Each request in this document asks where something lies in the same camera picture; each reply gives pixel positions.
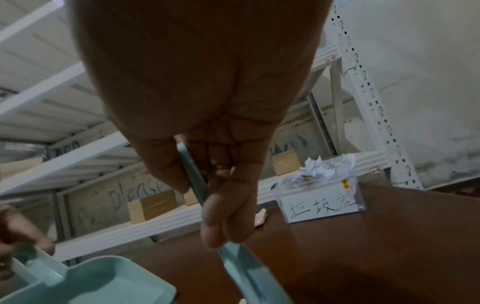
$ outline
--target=brown wooden table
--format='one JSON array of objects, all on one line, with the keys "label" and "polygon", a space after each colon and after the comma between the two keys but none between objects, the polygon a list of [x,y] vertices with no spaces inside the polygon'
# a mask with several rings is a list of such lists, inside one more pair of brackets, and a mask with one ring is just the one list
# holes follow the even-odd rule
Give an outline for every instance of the brown wooden table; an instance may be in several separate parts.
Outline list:
[{"label": "brown wooden table", "polygon": [[[480,200],[362,186],[362,213],[286,224],[267,211],[246,245],[298,303],[480,303]],[[175,303],[242,298],[198,232],[136,262],[176,286]]]}]

